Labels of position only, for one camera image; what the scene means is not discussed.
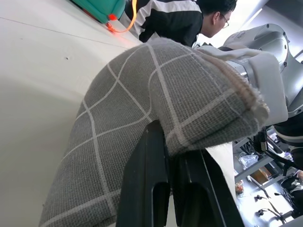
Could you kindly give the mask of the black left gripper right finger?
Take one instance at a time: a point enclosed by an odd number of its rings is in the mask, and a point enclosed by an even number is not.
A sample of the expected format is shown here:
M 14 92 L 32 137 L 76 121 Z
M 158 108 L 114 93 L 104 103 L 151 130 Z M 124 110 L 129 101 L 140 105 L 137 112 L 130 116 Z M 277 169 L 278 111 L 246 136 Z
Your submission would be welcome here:
M 206 149 L 174 158 L 172 191 L 178 227 L 244 227 L 223 172 Z

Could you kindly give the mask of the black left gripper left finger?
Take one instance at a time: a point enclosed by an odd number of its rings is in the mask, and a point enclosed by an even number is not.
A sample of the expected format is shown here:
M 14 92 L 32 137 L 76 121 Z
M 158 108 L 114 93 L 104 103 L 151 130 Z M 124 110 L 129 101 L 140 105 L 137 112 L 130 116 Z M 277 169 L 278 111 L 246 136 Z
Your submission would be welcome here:
M 124 168 L 116 227 L 165 227 L 170 183 L 159 121 L 148 124 Z

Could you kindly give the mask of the grey plaid fabric pouch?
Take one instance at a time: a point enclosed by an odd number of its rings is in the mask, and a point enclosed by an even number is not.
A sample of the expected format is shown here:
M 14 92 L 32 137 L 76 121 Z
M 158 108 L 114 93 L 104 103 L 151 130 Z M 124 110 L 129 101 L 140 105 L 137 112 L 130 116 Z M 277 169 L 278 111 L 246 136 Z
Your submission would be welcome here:
M 80 105 L 39 227 L 116 222 L 124 169 L 147 125 L 158 121 L 171 156 L 254 135 L 288 119 L 276 57 L 157 38 L 110 61 Z

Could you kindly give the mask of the clear plastic bag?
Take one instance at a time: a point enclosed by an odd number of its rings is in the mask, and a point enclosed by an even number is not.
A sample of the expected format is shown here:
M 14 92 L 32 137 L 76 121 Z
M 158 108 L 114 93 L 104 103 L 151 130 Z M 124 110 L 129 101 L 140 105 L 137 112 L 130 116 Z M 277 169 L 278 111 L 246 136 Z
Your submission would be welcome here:
M 239 162 L 242 164 L 243 169 L 251 167 L 253 164 L 258 162 L 258 155 L 245 155 L 239 157 Z

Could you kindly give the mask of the orange box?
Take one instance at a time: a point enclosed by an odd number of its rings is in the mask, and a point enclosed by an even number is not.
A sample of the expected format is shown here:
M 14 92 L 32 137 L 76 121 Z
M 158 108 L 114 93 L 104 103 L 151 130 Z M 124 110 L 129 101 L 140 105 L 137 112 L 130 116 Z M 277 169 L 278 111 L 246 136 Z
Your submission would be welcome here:
M 261 167 L 250 175 L 250 177 L 260 185 L 267 183 L 270 180 L 271 176 L 272 174 L 265 167 Z

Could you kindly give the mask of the grey metal shelf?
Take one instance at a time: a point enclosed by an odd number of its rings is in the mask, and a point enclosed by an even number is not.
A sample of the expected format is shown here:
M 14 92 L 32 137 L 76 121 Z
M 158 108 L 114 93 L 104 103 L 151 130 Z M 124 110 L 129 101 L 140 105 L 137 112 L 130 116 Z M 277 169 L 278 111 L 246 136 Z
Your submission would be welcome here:
M 246 227 L 303 227 L 303 171 L 256 152 L 252 139 L 233 144 L 236 203 Z M 239 157 L 258 155 L 246 170 Z M 261 167 L 272 174 L 260 185 L 250 177 Z

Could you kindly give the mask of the person in black white jacket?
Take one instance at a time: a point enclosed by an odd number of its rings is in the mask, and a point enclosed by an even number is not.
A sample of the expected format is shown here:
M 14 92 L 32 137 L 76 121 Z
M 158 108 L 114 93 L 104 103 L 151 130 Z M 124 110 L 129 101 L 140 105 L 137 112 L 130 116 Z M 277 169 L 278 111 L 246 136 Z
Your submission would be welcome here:
M 124 27 L 137 17 L 130 33 L 145 43 L 157 37 L 192 47 L 199 34 L 212 38 L 229 25 L 237 0 L 128 0 L 119 21 Z

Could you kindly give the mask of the teal case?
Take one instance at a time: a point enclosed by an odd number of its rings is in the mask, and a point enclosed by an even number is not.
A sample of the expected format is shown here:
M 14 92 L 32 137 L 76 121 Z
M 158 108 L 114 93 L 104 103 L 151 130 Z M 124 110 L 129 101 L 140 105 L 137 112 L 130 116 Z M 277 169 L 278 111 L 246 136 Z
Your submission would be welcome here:
M 106 24 L 108 21 L 117 20 L 125 9 L 125 0 L 70 0 L 85 13 Z

